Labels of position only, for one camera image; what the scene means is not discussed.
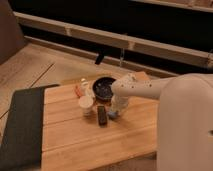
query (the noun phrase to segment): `black bowl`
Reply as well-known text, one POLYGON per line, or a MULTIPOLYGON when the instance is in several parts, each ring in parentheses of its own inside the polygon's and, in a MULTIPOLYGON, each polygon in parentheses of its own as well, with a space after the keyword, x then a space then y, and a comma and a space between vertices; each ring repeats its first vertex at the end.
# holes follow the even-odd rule
POLYGON ((96 98, 102 101, 110 101, 113 96, 111 85, 114 81, 115 79, 111 77, 102 77, 96 80, 92 87, 96 98))

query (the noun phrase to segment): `floor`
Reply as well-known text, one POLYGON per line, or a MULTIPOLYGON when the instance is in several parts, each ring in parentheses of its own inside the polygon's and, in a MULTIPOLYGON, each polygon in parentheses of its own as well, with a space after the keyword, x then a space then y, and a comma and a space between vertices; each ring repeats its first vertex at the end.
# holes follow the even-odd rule
MULTIPOLYGON (((71 55, 29 43, 19 53, 0 66, 0 142, 7 120, 12 94, 15 90, 49 84, 94 74, 125 74, 130 70, 71 55)), ((153 155, 136 158, 96 169, 96 171, 156 170, 153 155)))

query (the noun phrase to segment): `orange object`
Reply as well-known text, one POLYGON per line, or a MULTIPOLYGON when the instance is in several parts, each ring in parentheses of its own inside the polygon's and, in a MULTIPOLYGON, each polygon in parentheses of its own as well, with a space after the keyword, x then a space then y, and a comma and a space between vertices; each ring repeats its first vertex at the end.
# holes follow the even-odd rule
POLYGON ((78 98, 83 96, 83 93, 82 93, 81 88, 79 87, 79 85, 75 86, 75 94, 78 96, 78 98))

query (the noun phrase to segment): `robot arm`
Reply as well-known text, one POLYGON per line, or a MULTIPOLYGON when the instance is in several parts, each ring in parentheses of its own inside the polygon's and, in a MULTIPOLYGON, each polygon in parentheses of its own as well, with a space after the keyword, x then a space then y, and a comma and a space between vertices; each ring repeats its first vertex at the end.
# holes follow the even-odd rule
POLYGON ((112 84, 112 92, 119 97, 145 97, 159 99, 162 89, 172 78, 137 81, 133 74, 128 74, 112 84))
POLYGON ((111 116, 120 112, 128 106, 129 97, 137 96, 151 99, 159 99, 163 88, 174 78, 138 81, 133 74, 127 74, 112 84, 114 94, 111 101, 111 116))

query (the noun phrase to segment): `cup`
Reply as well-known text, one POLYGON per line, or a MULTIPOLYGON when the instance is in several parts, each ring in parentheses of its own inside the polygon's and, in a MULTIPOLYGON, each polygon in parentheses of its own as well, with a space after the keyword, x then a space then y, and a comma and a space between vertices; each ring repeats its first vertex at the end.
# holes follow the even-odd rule
POLYGON ((78 105, 82 109, 84 116, 88 116, 92 113, 94 100, 90 96, 82 96, 78 100, 78 105))

